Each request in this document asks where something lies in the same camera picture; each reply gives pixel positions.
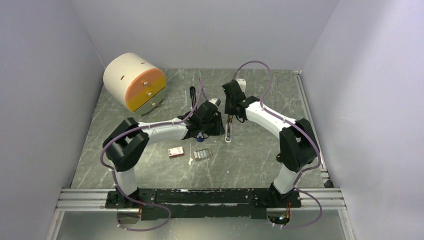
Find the blue black stapler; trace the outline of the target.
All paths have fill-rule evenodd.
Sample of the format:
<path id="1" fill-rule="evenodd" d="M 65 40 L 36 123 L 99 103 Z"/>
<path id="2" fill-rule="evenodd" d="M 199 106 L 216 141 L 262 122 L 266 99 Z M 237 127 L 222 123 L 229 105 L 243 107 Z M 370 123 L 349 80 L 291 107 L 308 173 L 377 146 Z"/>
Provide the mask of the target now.
<path id="1" fill-rule="evenodd" d="M 194 109 L 195 104 L 197 103 L 196 88 L 194 86 L 189 87 L 189 94 L 190 94 L 191 108 Z M 199 132 L 195 138 L 198 142 L 203 142 L 205 139 L 202 132 Z"/>

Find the red staples box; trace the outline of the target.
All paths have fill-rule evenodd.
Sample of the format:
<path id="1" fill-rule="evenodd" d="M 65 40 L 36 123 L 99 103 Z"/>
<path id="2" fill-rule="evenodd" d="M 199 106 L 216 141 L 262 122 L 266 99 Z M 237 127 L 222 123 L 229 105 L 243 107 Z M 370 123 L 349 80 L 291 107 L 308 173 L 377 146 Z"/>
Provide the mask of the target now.
<path id="1" fill-rule="evenodd" d="M 168 157 L 170 159 L 181 157 L 185 154 L 184 148 L 182 146 L 173 147 L 168 149 Z"/>

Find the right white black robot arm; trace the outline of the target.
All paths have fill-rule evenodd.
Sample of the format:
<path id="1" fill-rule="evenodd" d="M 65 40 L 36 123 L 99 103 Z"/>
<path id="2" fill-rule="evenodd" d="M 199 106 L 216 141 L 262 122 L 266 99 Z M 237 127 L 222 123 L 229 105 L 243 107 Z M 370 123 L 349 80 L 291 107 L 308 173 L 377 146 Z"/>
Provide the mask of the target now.
<path id="1" fill-rule="evenodd" d="M 316 168 L 320 163 L 320 150 L 310 122 L 305 119 L 295 120 L 267 107 L 259 98 L 245 95 L 244 79 L 231 80 L 222 85 L 225 94 L 224 112 L 239 121 L 256 123 L 279 140 L 280 152 L 276 159 L 283 166 L 270 186 L 270 202 L 275 207 L 282 207 L 289 200 L 289 193 L 294 189 L 301 175 Z"/>

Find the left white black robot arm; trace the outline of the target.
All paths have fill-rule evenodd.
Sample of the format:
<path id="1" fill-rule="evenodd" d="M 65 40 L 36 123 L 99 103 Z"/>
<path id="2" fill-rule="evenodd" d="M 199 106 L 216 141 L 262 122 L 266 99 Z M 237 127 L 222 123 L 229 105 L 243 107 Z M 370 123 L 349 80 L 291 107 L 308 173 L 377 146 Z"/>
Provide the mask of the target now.
<path id="1" fill-rule="evenodd" d="M 117 189 L 118 201 L 126 208 L 134 207 L 139 200 L 135 166 L 146 147 L 167 141 L 197 137 L 200 133 L 220 136 L 224 133 L 221 101 L 209 99 L 195 109 L 168 121 L 137 122 L 130 117 L 103 142 L 100 162 L 111 169 Z"/>

